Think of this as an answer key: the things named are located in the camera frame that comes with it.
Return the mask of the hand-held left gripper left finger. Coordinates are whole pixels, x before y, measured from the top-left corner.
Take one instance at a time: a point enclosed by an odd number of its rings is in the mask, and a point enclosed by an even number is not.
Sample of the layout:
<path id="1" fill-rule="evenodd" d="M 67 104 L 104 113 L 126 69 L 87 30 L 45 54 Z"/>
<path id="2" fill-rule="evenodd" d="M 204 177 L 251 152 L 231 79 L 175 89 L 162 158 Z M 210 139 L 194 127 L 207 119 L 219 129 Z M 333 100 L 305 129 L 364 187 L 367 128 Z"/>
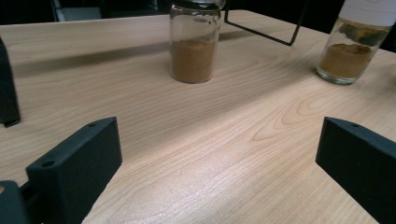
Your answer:
<path id="1" fill-rule="evenodd" d="M 26 168 L 34 224 L 81 224 L 121 163 L 115 117 L 73 133 Z"/>

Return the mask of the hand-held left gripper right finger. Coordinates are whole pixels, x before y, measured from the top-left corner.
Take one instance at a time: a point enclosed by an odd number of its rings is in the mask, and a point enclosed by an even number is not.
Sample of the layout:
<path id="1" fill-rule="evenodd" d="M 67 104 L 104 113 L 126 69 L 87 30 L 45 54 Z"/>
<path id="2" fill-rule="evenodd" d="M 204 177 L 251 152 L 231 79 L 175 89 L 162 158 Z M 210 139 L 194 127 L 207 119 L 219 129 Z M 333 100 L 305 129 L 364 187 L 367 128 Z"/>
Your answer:
<path id="1" fill-rule="evenodd" d="M 326 117 L 316 163 L 380 224 L 396 224 L 396 142 Z"/>

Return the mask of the white lid glass spice jar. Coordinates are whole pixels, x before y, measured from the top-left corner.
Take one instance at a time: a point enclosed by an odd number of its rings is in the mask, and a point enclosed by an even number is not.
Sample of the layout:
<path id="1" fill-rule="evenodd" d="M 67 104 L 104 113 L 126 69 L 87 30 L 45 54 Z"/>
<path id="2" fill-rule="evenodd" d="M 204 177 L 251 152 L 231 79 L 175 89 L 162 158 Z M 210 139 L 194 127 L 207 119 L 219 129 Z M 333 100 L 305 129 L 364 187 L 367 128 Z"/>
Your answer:
<path id="1" fill-rule="evenodd" d="M 332 83 L 354 83 L 395 23 L 396 0 L 345 0 L 320 56 L 318 74 Z"/>

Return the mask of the glass jar with plastic wrap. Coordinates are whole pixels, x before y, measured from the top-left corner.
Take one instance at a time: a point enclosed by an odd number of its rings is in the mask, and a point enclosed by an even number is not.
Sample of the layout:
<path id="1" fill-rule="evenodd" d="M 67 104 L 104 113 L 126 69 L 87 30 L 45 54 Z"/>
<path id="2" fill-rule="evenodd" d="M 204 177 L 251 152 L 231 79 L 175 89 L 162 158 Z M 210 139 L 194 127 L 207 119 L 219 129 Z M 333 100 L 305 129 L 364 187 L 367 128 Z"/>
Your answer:
<path id="1" fill-rule="evenodd" d="M 184 83 L 212 78 L 221 10 L 226 0 L 173 0 L 170 8 L 170 75 Z"/>

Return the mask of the black stand leg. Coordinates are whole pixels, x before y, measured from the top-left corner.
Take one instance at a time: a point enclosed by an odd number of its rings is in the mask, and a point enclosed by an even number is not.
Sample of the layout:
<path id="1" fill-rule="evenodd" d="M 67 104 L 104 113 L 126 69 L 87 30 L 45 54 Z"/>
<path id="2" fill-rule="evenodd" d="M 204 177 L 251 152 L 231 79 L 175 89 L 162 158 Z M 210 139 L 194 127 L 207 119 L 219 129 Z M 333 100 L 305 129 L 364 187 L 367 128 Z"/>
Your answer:
<path id="1" fill-rule="evenodd" d="M 0 123 L 6 128 L 21 121 L 18 97 L 7 48 L 0 37 Z"/>

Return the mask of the grey panel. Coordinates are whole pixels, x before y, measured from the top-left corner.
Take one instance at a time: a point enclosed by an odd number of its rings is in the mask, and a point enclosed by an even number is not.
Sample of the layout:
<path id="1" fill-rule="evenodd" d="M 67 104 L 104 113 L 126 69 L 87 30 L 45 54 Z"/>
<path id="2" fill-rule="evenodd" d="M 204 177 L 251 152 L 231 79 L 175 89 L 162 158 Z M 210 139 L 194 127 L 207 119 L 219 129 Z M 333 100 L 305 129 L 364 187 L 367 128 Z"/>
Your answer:
<path id="1" fill-rule="evenodd" d="M 60 0 L 51 0 L 56 21 L 90 21 L 102 18 L 99 7 L 63 7 Z"/>

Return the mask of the thin black metal frame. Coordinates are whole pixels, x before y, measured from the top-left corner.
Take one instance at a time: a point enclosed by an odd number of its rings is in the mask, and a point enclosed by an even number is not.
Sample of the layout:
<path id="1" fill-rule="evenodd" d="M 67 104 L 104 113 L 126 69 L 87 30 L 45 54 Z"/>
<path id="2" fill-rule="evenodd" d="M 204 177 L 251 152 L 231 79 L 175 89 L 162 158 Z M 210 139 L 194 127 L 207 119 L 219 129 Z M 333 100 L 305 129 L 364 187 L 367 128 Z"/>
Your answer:
<path id="1" fill-rule="evenodd" d="M 243 26 L 241 24 L 237 24 L 237 23 L 229 21 L 229 14 L 230 14 L 230 11 L 231 11 L 230 8 L 232 6 L 232 1 L 233 0 L 227 0 L 227 3 L 225 5 L 225 14 L 224 14 L 224 22 L 225 23 L 230 24 L 233 27 L 236 27 L 236 28 L 242 29 L 244 31 L 247 31 L 249 33 L 252 33 L 254 35 L 262 36 L 264 38 L 273 40 L 273 41 L 275 41 L 277 43 L 280 43 L 282 45 L 286 45 L 286 46 L 289 46 L 289 47 L 291 47 L 296 41 L 296 38 L 297 38 L 297 36 L 299 34 L 299 31 L 300 31 L 300 28 L 302 26 L 302 23 L 303 23 L 303 20 L 304 20 L 304 15 L 305 15 L 305 12 L 306 12 L 306 10 L 308 8 L 308 3 L 309 3 L 309 0 L 304 0 L 304 4 L 301 6 L 300 15 L 299 15 L 299 18 L 298 18 L 298 20 L 296 22 L 295 29 L 294 29 L 294 31 L 292 33 L 292 36 L 291 36 L 289 41 L 285 41 L 285 40 L 279 39 L 277 37 L 264 34 L 264 33 L 259 32 L 257 30 L 250 29 L 250 28 L 248 28 L 246 26 Z"/>

